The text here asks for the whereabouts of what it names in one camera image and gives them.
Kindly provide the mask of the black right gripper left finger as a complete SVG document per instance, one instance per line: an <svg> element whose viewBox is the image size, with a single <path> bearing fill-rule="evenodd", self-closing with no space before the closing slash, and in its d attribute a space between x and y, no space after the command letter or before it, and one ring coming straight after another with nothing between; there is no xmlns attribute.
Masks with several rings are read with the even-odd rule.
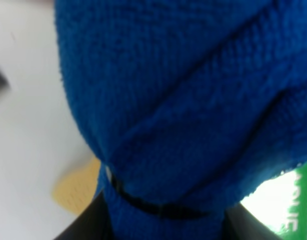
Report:
<svg viewBox="0 0 307 240"><path fill-rule="evenodd" d="M109 210L101 192L55 240L113 240Z"/></svg>

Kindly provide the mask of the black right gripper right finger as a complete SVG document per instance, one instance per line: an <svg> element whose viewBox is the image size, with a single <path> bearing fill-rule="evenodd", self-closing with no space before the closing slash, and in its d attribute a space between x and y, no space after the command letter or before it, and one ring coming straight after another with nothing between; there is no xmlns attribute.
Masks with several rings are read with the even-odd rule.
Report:
<svg viewBox="0 0 307 240"><path fill-rule="evenodd" d="M225 211L224 239L279 240L279 237L239 203Z"/></svg>

